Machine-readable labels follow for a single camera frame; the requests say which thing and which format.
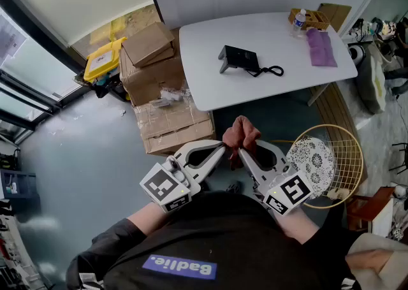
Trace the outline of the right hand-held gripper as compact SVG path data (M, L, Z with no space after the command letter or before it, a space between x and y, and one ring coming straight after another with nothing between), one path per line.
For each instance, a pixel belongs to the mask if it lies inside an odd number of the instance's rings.
M258 185L262 204L275 213L285 216L313 194L306 174L292 164L287 165L286 156L279 147L257 140L255 154L239 149L238 155Z

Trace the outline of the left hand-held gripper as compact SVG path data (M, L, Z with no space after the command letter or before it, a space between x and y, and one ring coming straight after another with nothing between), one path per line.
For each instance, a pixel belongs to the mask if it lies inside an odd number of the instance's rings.
M199 183L219 164L225 153L224 143L198 140L184 144L163 164L156 163L140 182L146 195L164 212L170 213L190 203L201 191ZM193 179L188 179L187 172Z

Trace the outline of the red-brown cloth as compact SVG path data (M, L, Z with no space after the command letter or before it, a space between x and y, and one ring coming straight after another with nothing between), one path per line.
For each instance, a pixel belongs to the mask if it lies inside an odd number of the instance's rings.
M222 142L230 153L231 170L243 167L242 160L238 155L239 149L245 149L252 155L256 154L256 140L260 139L260 137L261 132L243 115L238 116L233 125L227 128L222 136Z

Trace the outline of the black device with cable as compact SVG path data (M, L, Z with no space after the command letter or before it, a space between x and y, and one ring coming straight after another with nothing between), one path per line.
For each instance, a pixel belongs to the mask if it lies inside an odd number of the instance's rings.
M251 72L259 71L258 56L255 52L249 50L225 45L218 59L223 61L219 71L220 74L223 74L228 68L242 68Z

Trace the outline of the person's right forearm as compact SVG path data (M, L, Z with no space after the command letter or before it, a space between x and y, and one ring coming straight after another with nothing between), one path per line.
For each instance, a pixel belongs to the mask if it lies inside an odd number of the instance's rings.
M287 215L273 212L273 216L284 234L294 238L302 245L308 242L319 231L319 226L300 207L290 211Z

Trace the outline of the person's left forearm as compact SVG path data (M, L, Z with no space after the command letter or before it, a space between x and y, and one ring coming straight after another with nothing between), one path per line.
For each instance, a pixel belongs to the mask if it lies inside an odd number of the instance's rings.
M149 236L157 229L161 228L166 222L168 214L154 202L150 202L137 212L130 215L129 220L135 225L145 236Z

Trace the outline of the purple cloth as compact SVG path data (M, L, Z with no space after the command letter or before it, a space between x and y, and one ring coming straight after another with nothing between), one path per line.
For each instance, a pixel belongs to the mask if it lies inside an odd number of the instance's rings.
M328 33L314 27L308 27L306 36L309 44L311 65L337 67Z

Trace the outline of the taped brown cardboard box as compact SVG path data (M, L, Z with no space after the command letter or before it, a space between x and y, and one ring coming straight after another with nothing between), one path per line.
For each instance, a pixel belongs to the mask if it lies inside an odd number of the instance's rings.
M174 154L190 141L215 138L211 113L197 109L191 96L172 105L134 106L145 152L150 155Z

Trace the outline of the clear bag of parts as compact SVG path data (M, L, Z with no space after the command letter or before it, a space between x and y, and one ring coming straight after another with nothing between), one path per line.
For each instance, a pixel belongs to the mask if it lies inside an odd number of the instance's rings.
M161 97L158 106L169 106L176 102L181 102L191 95L191 91L186 88L181 88L179 90L171 88L161 89Z

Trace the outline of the large brown cardboard box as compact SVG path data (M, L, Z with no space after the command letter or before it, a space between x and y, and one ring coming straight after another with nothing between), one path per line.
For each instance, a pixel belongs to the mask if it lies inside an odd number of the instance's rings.
M179 49L179 29L170 31L175 37L175 55L163 61L137 68L124 49L120 51L120 80L133 106L141 106L159 99L161 90L181 89L185 74Z

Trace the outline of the small brown cardboard box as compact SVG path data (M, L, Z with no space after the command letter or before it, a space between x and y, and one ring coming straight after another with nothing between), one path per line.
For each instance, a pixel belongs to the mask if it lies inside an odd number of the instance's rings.
M148 61L167 48L175 49L175 37L162 23L155 22L122 43L122 47L134 67Z
M149 66L151 64L163 61L165 59L169 59L175 55L175 49L170 47L167 48L165 51L161 52L160 54L155 55L153 58L149 59L146 62L139 64L139 67Z

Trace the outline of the grey beanbag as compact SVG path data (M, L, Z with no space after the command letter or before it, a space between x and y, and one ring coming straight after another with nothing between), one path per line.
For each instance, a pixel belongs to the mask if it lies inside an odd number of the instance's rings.
M368 52L360 62L356 87L361 100L372 114L380 114L385 111L386 88L381 62Z

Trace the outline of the clear plastic water bottle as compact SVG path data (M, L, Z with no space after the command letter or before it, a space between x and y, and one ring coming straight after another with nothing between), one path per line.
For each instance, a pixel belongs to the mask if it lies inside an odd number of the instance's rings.
M306 10L301 9L294 17L293 19L293 29L291 32L291 35L294 37L298 37L300 35L300 32L302 31L302 27L306 21Z

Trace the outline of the blue shelf unit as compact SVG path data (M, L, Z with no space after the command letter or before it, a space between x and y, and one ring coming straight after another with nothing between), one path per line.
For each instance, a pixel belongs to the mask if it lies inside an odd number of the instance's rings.
M17 212L39 210L36 174L0 169L0 199L8 200Z

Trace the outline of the paper notice on window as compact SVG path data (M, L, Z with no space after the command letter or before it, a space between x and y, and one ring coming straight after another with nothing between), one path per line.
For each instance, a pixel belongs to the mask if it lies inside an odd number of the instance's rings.
M26 37L0 15L0 67L7 58L15 56Z

